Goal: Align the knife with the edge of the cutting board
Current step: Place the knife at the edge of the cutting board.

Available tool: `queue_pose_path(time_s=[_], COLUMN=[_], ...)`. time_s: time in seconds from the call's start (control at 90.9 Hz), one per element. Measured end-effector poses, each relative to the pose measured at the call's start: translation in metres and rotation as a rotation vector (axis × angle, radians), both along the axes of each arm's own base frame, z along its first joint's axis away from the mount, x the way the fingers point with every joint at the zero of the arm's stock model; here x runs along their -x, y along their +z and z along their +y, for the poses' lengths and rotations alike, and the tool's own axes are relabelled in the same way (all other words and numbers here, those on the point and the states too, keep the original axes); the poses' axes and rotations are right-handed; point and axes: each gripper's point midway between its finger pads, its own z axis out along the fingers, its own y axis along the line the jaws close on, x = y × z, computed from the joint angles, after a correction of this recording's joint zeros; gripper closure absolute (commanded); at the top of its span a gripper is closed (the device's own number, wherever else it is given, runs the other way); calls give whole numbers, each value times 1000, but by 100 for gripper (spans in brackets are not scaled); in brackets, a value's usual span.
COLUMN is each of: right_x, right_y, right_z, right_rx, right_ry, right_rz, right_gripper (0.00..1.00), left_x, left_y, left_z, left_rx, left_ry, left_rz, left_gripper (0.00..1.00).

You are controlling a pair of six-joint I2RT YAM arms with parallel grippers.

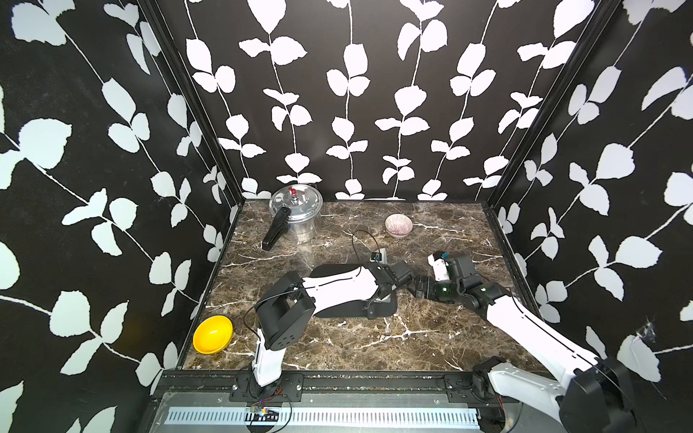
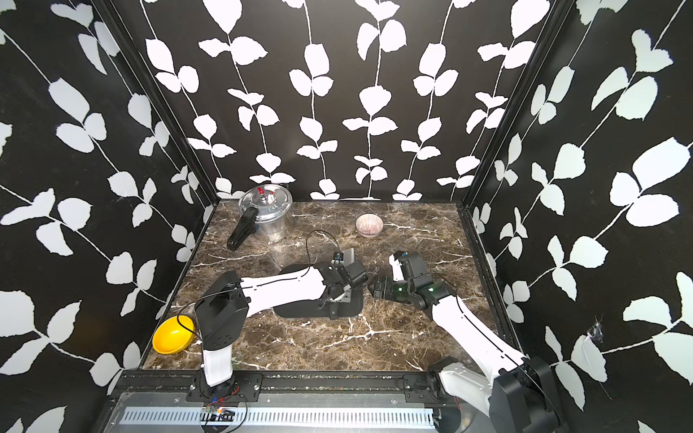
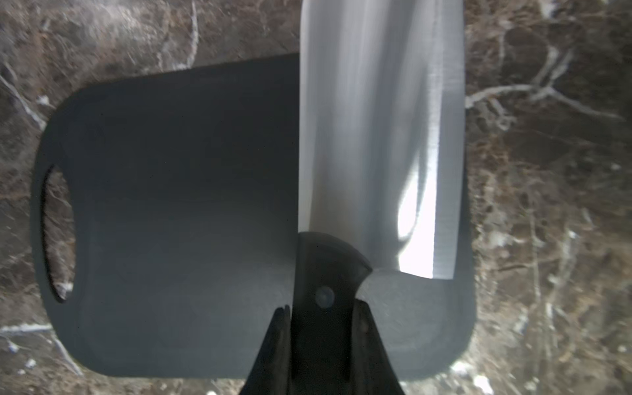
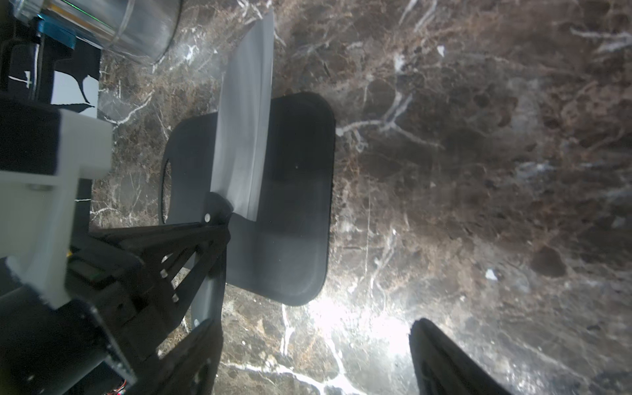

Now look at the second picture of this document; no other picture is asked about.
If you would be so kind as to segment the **cleaver knife black handle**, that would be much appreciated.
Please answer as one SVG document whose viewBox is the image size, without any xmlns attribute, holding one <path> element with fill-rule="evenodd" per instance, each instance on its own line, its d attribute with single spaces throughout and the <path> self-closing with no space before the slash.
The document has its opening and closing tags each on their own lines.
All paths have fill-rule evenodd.
<svg viewBox="0 0 693 433">
<path fill-rule="evenodd" d="M 355 263 L 356 260 L 356 252 L 354 248 L 348 248 L 346 250 L 342 251 L 343 254 L 343 265 L 348 266 L 351 265 L 352 263 Z"/>
</svg>

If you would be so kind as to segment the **black cutting board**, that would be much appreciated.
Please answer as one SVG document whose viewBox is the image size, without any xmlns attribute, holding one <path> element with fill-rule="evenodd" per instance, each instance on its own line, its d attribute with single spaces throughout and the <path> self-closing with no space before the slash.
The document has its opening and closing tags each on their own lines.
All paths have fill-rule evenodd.
<svg viewBox="0 0 693 433">
<path fill-rule="evenodd" d="M 323 279 L 323 268 L 329 263 L 319 263 L 314 266 L 321 273 Z M 294 301 L 287 304 L 274 307 L 274 312 L 285 319 L 303 319 L 303 318 L 353 318 L 358 316 L 364 306 L 364 286 L 351 291 L 351 296 L 344 297 L 339 302 L 324 301 L 323 293 L 319 299 L 305 299 L 305 301 Z"/>
</svg>

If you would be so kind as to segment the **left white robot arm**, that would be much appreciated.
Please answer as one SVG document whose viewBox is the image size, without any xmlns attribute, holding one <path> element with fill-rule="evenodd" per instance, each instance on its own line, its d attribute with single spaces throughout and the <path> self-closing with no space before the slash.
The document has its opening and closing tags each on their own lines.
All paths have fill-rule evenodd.
<svg viewBox="0 0 693 433">
<path fill-rule="evenodd" d="M 203 363 L 188 400 L 218 401 L 239 389 L 233 344 L 248 318 L 266 310 L 285 319 L 356 317 L 363 309 L 367 280 L 366 267 L 352 253 L 337 253 L 330 262 L 292 265 L 270 277 L 222 274 L 195 303 Z"/>
</svg>

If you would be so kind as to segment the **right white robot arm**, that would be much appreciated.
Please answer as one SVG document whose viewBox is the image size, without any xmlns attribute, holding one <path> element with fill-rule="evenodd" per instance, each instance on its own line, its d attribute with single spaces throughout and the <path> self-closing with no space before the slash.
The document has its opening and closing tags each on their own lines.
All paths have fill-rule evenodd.
<svg viewBox="0 0 693 433">
<path fill-rule="evenodd" d="M 417 252 L 389 257 L 393 277 L 369 286 L 376 299 L 413 306 L 453 337 L 481 373 L 458 362 L 433 373 L 445 395 L 471 404 L 497 432 L 568 432 L 556 376 L 541 358 L 530 358 L 487 327 L 447 281 L 436 281 Z"/>
</svg>

